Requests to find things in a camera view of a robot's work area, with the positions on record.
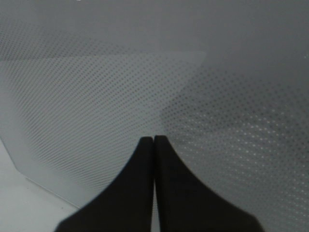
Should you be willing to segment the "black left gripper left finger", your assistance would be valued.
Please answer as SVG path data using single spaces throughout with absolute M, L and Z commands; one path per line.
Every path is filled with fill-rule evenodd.
M 58 232 L 149 232 L 154 196 L 154 142 L 140 138 L 108 187 L 59 223 Z

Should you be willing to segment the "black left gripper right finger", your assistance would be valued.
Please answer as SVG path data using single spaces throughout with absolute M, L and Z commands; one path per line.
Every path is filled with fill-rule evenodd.
M 251 214 L 204 185 L 168 138 L 154 138 L 155 190 L 162 232 L 262 232 Z

